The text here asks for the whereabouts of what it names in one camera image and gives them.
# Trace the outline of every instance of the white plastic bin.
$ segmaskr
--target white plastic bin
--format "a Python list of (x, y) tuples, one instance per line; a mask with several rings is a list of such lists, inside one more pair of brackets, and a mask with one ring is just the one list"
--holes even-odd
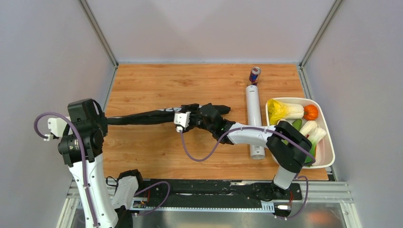
[[(335, 162), (335, 151), (333, 149), (333, 144), (332, 144), (332, 139), (329, 134), (329, 130), (327, 128), (326, 120), (325, 117), (323, 116), (322, 109), (313, 100), (310, 99), (305, 99), (305, 98), (297, 98), (297, 97), (279, 97), (279, 98), (274, 98), (275, 100), (284, 102), (284, 103), (291, 103), (291, 104), (300, 104), (302, 106), (306, 105), (315, 105), (318, 108), (318, 117), (316, 119), (316, 122), (319, 127), (323, 128), (326, 131), (326, 136), (317, 144), (317, 150), (316, 150), (316, 162), (314, 165), (311, 167), (306, 167), (304, 166), (303, 169), (319, 169), (319, 168), (324, 168), (331, 166), (333, 162)], [(266, 120), (267, 124), (269, 124), (269, 111), (267, 109), (268, 103), (266, 102)], [(307, 121), (302, 118), (302, 124), (304, 125)], [(272, 158), (274, 161), (278, 164), (277, 160), (274, 158), (272, 155)]]

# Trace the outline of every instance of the wooden table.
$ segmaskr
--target wooden table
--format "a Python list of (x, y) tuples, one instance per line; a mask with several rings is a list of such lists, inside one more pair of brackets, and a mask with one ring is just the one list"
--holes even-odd
[[(250, 64), (154, 64), (119, 65), (106, 109), (107, 116), (146, 112), (161, 108), (227, 105), (226, 119), (247, 123), (245, 88)], [(258, 65), (262, 122), (265, 103), (274, 97), (304, 97), (295, 65)], [(208, 131), (193, 129), (185, 142), (195, 158), (205, 157), (216, 140)], [(266, 158), (254, 160), (247, 145), (222, 145), (206, 161), (190, 160), (173, 123), (147, 126), (109, 126), (104, 143), (105, 176), (138, 169), (143, 178), (271, 180), (278, 165), (266, 150)], [(310, 180), (327, 180), (325, 169), (303, 170)]]

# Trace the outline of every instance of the blue and silver can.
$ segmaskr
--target blue and silver can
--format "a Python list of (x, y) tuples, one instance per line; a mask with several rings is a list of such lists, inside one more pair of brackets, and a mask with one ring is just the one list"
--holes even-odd
[(259, 67), (255, 66), (254, 68), (252, 68), (252, 70), (250, 71), (250, 75), (249, 75), (249, 81), (251, 85), (257, 85), (258, 84), (258, 77), (261, 73), (261, 70)]

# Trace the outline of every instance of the orange vegetable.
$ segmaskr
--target orange vegetable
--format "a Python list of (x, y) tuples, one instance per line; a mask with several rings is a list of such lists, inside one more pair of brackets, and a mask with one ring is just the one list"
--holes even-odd
[(304, 118), (306, 120), (315, 120), (318, 115), (318, 110), (313, 104), (304, 107)]

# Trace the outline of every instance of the white backdrop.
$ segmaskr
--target white backdrop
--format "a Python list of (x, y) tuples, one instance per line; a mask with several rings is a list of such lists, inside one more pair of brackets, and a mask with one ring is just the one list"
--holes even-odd
[(103, 105), (114, 68), (77, 0), (13, 0), (1, 1), (0, 69), (0, 227), (55, 227), (72, 176), (34, 119), (79, 99)]
[(119, 62), (300, 62), (333, 0), (87, 0)]
[(364, 228), (402, 227), (403, 1), (346, 0), (307, 66)]

